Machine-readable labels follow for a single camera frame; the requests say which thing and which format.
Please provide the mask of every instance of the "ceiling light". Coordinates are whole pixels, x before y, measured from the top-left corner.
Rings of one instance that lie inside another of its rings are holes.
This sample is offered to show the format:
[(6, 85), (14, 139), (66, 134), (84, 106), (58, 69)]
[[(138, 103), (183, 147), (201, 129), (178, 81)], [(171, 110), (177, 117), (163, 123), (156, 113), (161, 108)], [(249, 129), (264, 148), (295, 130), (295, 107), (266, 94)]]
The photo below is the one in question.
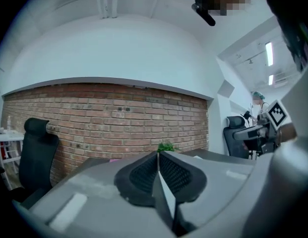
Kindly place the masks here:
[(274, 75), (270, 75), (269, 79), (268, 79), (268, 85), (272, 85), (273, 84), (273, 79), (274, 79)]
[(267, 52), (267, 59), (268, 59), (268, 66), (273, 65), (273, 47), (272, 43), (266, 43), (266, 52)]

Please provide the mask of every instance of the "person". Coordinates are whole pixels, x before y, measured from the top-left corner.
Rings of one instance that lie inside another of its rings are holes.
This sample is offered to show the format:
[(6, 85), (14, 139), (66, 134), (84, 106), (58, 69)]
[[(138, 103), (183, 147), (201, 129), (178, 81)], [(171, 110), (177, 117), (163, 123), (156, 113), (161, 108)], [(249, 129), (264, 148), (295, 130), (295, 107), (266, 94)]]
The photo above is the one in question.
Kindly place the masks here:
[(268, 109), (269, 104), (267, 102), (264, 102), (265, 97), (260, 92), (253, 92), (252, 99), (253, 99), (253, 105), (260, 106), (257, 116), (251, 117), (253, 119), (253, 124), (256, 125), (257, 117)]
[[(234, 4), (245, 0), (213, 0), (218, 7), (227, 10)], [(284, 34), (285, 43), (290, 50), (297, 70), (303, 72), (308, 64), (308, 0), (266, 0), (277, 17)], [(292, 123), (283, 125), (277, 131), (276, 143), (279, 145), (297, 137)]]

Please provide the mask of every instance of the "hair net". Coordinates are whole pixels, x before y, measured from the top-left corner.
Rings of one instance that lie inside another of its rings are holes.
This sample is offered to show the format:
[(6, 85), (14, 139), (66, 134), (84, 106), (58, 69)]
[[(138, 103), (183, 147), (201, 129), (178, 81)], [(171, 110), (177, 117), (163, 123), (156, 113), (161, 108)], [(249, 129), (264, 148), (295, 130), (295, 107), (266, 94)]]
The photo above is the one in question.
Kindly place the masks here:
[(259, 97), (259, 98), (262, 99), (262, 100), (265, 99), (264, 95), (262, 95), (260, 92), (253, 92), (253, 93), (252, 93), (252, 96), (253, 96), (253, 97)]

